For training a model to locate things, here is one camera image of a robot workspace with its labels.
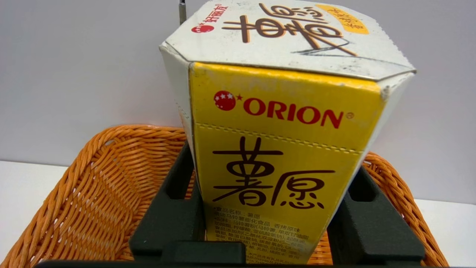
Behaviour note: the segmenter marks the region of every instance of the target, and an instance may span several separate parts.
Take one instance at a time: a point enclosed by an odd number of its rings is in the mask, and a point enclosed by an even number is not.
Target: box lid
[[[414,67],[372,18],[296,0],[213,0],[163,46],[189,62],[302,70],[382,80]]]

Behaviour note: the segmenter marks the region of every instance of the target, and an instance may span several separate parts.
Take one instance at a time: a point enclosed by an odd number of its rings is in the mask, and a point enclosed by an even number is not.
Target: snack box
[[[208,240],[306,263],[414,67],[372,18],[294,0],[209,1],[160,50]]]

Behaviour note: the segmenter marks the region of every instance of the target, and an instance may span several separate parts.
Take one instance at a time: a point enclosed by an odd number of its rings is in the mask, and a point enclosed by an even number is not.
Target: yellow label
[[[306,263],[384,108],[375,82],[195,63],[194,147],[209,240]]]
[[[367,27],[356,17],[333,6],[316,5],[318,8],[327,11],[329,14],[338,19],[344,27],[344,30],[353,33],[368,34]]]

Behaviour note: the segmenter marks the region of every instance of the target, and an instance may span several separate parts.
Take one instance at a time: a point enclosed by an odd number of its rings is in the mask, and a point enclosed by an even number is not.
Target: woven texture
[[[181,128],[148,125],[113,127],[94,136],[0,268],[32,267],[42,259],[132,260],[128,240],[185,140]],[[448,266],[396,170],[373,153],[364,166],[425,245],[422,264]],[[327,234],[309,264],[332,264]]]

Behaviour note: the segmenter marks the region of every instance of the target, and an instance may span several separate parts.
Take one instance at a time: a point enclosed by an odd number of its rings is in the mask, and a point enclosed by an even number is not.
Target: gray background
[[[69,165],[106,127],[180,126],[158,50],[177,2],[0,0],[0,160]],[[375,18],[418,68],[373,150],[415,197],[476,204],[476,1],[320,2]]]

